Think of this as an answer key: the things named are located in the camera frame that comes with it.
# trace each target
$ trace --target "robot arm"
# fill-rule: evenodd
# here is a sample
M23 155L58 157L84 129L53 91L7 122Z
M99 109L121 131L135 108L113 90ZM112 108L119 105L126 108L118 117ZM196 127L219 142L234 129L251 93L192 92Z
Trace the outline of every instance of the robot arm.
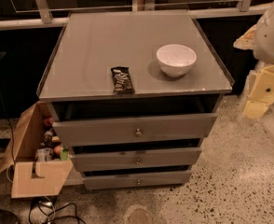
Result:
M259 61L274 64L274 2L256 24L253 55Z
M235 41L234 47L252 49L253 56L265 65L248 77L254 78L254 83L243 110L245 117L260 119L274 103L274 2L257 24Z

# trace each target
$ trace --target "open cardboard box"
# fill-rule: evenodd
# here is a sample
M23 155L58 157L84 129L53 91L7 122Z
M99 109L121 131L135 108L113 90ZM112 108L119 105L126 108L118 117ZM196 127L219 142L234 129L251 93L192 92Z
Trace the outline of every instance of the open cardboard box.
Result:
M67 185L82 182L71 161L34 162L35 153L40 148L45 132L43 119L48 116L50 113L46 103L32 105L21 114L14 136L7 145L0 173L14 164L14 157L16 165L12 198L58 195L68 176Z

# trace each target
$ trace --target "small bottle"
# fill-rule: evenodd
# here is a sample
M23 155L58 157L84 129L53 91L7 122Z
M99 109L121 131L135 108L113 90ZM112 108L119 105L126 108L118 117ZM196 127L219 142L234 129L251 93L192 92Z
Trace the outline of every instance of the small bottle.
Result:
M41 147L52 147L52 137L54 135L54 129L51 128L44 133L43 142L41 143Z
M36 151L36 161L51 161L53 156L53 149L49 147L40 148Z
M61 148L61 161L69 161L70 157L69 157L69 148L67 146L64 146L62 144L62 148Z

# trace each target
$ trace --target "speckled floor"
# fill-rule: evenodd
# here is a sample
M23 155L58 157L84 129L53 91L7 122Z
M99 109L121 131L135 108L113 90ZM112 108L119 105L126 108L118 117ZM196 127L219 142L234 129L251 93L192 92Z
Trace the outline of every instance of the speckled floor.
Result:
M64 187L56 206L74 202L78 215L92 224L274 223L274 105L259 121L242 118L240 108L237 96L224 98L185 185L98 193ZM28 223L31 200L13 200L9 193L6 174L0 174L0 208ZM57 217L73 213L69 206ZM35 208L32 222L42 216Z

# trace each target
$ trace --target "black wall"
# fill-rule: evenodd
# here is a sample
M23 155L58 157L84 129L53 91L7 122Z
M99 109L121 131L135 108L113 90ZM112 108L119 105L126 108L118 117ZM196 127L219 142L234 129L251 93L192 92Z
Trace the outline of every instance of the black wall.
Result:
M260 16L243 16L198 20L205 35L235 80L231 94L242 93L246 77L257 63L251 50L235 49L233 43L255 25L259 18Z
M0 51L7 53L0 62L0 119L19 117L38 100L36 89L61 30L0 32Z

